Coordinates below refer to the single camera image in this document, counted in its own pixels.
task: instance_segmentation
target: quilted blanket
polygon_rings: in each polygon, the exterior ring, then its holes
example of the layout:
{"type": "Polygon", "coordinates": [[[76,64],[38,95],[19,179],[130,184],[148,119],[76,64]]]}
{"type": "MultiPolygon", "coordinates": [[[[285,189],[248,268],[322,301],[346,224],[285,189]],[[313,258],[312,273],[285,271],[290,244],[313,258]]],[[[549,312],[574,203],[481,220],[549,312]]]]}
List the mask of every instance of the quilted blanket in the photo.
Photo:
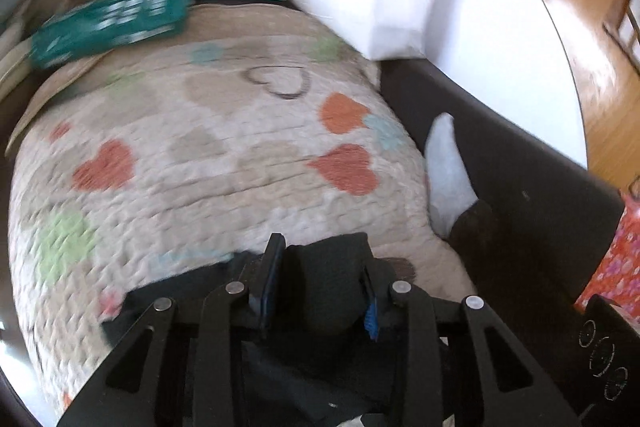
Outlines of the quilted blanket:
{"type": "Polygon", "coordinates": [[[432,295],[474,291],[428,226],[423,159],[372,72],[313,19],[252,5],[196,7],[176,38],[50,77],[42,92],[59,93],[18,130],[9,236],[20,327],[59,414],[127,291],[262,251],[271,232],[364,231],[432,295]]]}

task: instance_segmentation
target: wooden floor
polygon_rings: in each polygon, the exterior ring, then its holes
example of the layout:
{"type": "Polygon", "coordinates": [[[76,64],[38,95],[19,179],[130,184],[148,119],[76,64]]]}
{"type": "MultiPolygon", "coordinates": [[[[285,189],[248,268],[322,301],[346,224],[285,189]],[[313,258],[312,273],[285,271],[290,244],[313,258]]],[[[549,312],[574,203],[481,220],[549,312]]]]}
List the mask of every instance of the wooden floor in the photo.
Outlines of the wooden floor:
{"type": "Polygon", "coordinates": [[[582,105],[589,168],[627,187],[640,174],[640,77],[602,29],[613,0],[544,0],[582,105]]]}

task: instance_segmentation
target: red heart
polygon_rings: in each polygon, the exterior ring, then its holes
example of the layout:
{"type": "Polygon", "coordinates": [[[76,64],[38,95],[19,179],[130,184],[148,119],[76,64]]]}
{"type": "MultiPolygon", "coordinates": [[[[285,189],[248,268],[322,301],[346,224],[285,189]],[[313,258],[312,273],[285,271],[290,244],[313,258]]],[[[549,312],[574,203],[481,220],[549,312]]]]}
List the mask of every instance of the red heart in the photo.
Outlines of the red heart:
{"type": "Polygon", "coordinates": [[[54,127],[53,131],[49,134],[49,141],[51,143],[65,136],[71,130],[71,124],[63,121],[54,127]]]}
{"type": "Polygon", "coordinates": [[[308,163],[334,187],[353,196],[364,196],[378,187],[376,175],[369,169],[369,153],[353,143],[340,145],[308,163]]]}
{"type": "Polygon", "coordinates": [[[131,149],[120,140],[102,144],[93,160],[84,162],[73,175],[75,190],[107,190],[121,188],[133,178],[131,149]]]}

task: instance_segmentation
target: blue tab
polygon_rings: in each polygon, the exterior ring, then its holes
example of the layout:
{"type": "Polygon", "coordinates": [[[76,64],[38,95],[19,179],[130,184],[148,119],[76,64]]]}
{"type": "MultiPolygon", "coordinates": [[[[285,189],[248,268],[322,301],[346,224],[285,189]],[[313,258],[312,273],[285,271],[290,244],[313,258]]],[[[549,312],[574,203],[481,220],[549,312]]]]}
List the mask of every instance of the blue tab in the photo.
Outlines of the blue tab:
{"type": "Polygon", "coordinates": [[[378,339],[378,303],[374,299],[374,301],[367,308],[367,313],[364,315],[364,328],[369,333],[369,338],[372,341],[376,341],[378,339]]]}

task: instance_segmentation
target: orange heart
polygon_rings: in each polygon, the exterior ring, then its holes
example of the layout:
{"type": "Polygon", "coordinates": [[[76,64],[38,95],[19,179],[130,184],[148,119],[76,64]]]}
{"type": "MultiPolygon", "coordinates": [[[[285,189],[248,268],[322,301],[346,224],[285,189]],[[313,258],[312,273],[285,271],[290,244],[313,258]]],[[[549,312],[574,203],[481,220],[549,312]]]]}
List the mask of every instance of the orange heart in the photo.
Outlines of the orange heart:
{"type": "Polygon", "coordinates": [[[121,188],[133,177],[133,155],[120,140],[102,144],[93,160],[84,162],[73,174],[75,190],[107,190],[121,188]]]}
{"type": "Polygon", "coordinates": [[[356,127],[364,127],[362,117],[366,114],[369,114],[366,106],[341,92],[329,95],[320,108],[320,120],[334,134],[345,134],[356,127]]]}
{"type": "Polygon", "coordinates": [[[369,153],[353,143],[340,145],[308,163],[334,187],[353,196],[365,196],[378,187],[378,178],[369,169],[369,153]]]}

